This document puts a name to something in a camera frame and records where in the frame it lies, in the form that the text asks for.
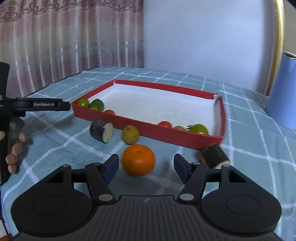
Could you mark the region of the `person's left hand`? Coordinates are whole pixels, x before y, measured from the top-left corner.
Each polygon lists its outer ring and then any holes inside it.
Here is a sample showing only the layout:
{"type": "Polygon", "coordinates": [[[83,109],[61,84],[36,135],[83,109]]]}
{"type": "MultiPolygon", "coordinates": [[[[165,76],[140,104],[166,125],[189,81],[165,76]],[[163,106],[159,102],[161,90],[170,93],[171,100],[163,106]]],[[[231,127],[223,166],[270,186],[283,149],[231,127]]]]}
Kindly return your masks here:
{"type": "Polygon", "coordinates": [[[20,132],[18,139],[11,148],[11,153],[6,156],[6,163],[8,164],[8,171],[10,174],[16,173],[18,167],[18,157],[23,150],[22,143],[25,141],[26,136],[23,132],[20,132]]]}

